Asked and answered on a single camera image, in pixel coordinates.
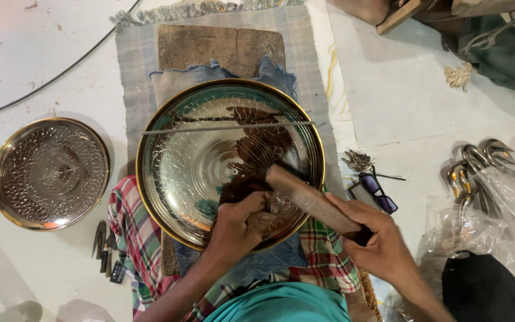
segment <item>engraved pattern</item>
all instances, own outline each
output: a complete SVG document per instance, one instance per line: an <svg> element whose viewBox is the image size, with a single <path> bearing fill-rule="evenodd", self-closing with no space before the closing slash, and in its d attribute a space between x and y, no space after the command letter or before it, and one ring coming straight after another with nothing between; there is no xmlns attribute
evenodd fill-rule
<svg viewBox="0 0 515 322"><path fill-rule="evenodd" d="M101 197L108 159L86 128L36 123L12 144L2 159L0 190L15 216L56 228L81 218Z"/></svg>
<svg viewBox="0 0 515 322"><path fill-rule="evenodd" d="M279 123L279 127L150 135L142 174L146 195L157 216L177 235L204 246L220 201L244 194L232 187L243 181L263 181L276 162L309 174L319 184L323 160L310 126L284 127L290 121L307 120L292 106L264 91L247 86L213 86L187 95L165 107L148 129L204 128ZM268 190L254 186L253 190ZM263 241L291 230L305 214L286 196L274 195L270 210L277 219L264 231Z"/></svg>

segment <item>steel plate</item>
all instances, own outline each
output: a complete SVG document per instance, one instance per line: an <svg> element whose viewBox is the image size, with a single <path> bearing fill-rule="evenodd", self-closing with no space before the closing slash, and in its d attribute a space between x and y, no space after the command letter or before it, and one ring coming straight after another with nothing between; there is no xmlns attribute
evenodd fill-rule
<svg viewBox="0 0 515 322"><path fill-rule="evenodd" d="M0 210L26 229L67 227L98 203L109 169L103 140L84 123L35 121L0 149Z"/></svg>
<svg viewBox="0 0 515 322"><path fill-rule="evenodd" d="M147 131L254 123L280 126L143 136L136 175L145 207L170 236L203 250L219 204L269 190L263 180L270 165L283 163L320 188L325 164L317 130L282 126L309 120L289 96L254 81L216 80L180 93L156 112ZM277 212L277 220L254 251L289 237L307 219L285 196L274 194L269 207Z"/></svg>

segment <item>eyeglasses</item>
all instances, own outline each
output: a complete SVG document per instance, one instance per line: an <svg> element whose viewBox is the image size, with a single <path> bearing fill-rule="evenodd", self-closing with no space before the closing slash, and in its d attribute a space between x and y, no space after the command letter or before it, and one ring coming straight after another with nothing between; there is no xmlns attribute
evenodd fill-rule
<svg viewBox="0 0 515 322"><path fill-rule="evenodd" d="M381 184L379 184L379 180L376 179L377 174L375 174L375 166L371 166L372 173L361 172L359 173L359 181L361 185L371 196L373 200L375 200L376 204L387 214L392 214L397 211L399 208L396 203L387 195L384 194L383 188ZM405 180L402 178L394 178L388 177L385 175L379 175L380 177L390 178L390 179L398 179Z"/></svg>

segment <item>hand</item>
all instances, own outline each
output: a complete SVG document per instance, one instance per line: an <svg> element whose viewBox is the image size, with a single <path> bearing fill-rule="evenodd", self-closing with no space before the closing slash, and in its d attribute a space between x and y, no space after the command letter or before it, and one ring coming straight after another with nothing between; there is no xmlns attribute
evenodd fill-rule
<svg viewBox="0 0 515 322"><path fill-rule="evenodd" d="M256 191L238 203L218 208L212 238L205 253L229 267L261 242L263 231L276 215L264 211L271 193Z"/></svg>
<svg viewBox="0 0 515 322"><path fill-rule="evenodd" d="M392 217L361 201L345 202L328 193L325 197L343 214L364 224L374 234L366 247L343 238L343 248L355 265L391 283L395 288L402 288L414 278L419 278L417 265Z"/></svg>

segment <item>wooden mallet handle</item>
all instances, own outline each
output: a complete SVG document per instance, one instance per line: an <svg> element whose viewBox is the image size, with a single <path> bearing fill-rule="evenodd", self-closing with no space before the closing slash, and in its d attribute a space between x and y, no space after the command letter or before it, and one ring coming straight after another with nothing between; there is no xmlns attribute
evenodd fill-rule
<svg viewBox="0 0 515 322"><path fill-rule="evenodd" d="M297 205L309 216L321 220L340 235L357 242L359 245L367 245L367 241L373 235L365 225L354 222L333 206L320 191L301 181L279 165L272 165L268 169L266 182L275 191L288 196L291 203Z"/></svg>

